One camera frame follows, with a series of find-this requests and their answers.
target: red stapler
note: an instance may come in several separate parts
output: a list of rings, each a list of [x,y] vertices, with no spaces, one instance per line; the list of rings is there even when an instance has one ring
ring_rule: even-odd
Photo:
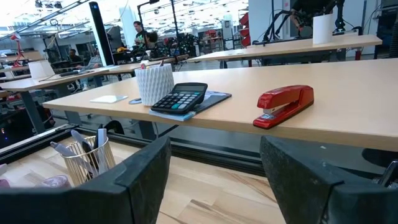
[[[259,128],[270,129],[313,104],[313,88],[306,85],[285,86],[260,96],[257,107],[264,115],[253,121]]]

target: calculator button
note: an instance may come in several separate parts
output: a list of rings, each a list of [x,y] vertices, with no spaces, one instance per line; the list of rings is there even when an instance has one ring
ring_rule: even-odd
[[[177,110],[179,106],[180,106],[180,105],[179,105],[178,103],[176,103],[176,104],[174,104],[174,105],[172,106],[172,109],[173,109],[173,110]]]
[[[181,106],[179,106],[179,109],[184,109],[187,105],[186,104],[182,104]]]

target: calculator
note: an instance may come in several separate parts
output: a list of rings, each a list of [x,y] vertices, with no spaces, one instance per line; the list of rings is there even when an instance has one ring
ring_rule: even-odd
[[[205,99],[206,83],[179,83],[151,108],[153,111],[185,114]]]

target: man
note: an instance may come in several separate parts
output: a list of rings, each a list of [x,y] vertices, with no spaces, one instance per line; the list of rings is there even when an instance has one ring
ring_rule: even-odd
[[[140,21],[136,21],[134,22],[134,28],[137,31],[137,35],[136,35],[136,45],[138,45],[139,47],[142,47],[145,44],[144,41],[144,33],[142,31],[142,24]]]
[[[290,19],[293,21],[296,28],[299,31],[302,31],[303,27],[300,27],[300,23],[296,19],[294,12],[301,11],[309,17],[313,17],[316,13],[321,12],[329,2],[330,0],[297,0],[292,7],[291,11],[293,12],[293,15],[290,16]]]
[[[71,62],[82,62],[82,59],[76,55],[76,50],[75,49],[70,49],[69,50],[69,59]]]
[[[98,49],[95,50],[94,54],[95,54],[95,56],[90,59],[90,61],[88,62],[87,66],[78,65],[78,66],[76,66],[76,68],[80,69],[81,72],[84,72],[85,70],[90,70],[90,69],[102,67],[103,64],[102,64],[102,60],[101,60],[101,57],[100,57],[100,53],[98,52]],[[83,85],[83,91],[89,90],[89,88],[88,88],[88,78],[82,78],[80,80],[80,82]]]

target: workbench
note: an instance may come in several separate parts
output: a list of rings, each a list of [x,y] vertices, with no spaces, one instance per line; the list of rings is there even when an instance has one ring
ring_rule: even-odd
[[[327,44],[312,44],[312,39],[292,40],[287,42],[268,43],[265,46],[253,46],[246,49],[226,50],[200,57],[190,58],[187,62],[219,60],[220,68],[226,68],[226,62],[236,60],[257,60],[267,58],[303,57],[318,52],[320,55],[336,52],[338,49],[367,47],[382,44],[375,35],[336,35]]]
[[[40,89],[54,89],[56,90],[58,97],[67,96],[70,94],[68,84],[81,78],[93,77],[96,86],[102,86],[101,77],[99,75],[107,71],[107,68],[97,68],[92,70],[90,73],[84,75],[74,75],[64,78],[60,78],[59,75],[56,75],[45,81],[43,81],[45,78],[25,78],[12,82],[0,83],[0,87],[6,91],[20,92],[21,98],[25,104],[26,111],[29,115],[30,120],[32,121],[36,132],[42,133],[45,131],[44,124],[42,122],[42,119],[40,118],[33,97],[30,95],[29,91]],[[68,119],[70,119],[70,121],[73,121],[76,124],[81,123],[78,113],[66,111],[65,114]]]
[[[149,107],[130,105],[139,98],[135,78],[44,103],[44,107],[93,113],[140,121],[220,129],[281,138],[326,142],[347,146],[398,151],[395,96],[398,59],[315,63],[276,67],[235,68],[174,73],[175,83],[202,82],[208,89],[231,93],[230,99],[179,122],[148,114]],[[258,98],[265,92],[289,85],[309,85],[315,103],[270,130],[254,127],[262,115]],[[103,95],[126,95],[113,104],[90,103]],[[152,125],[145,127],[154,138]]]

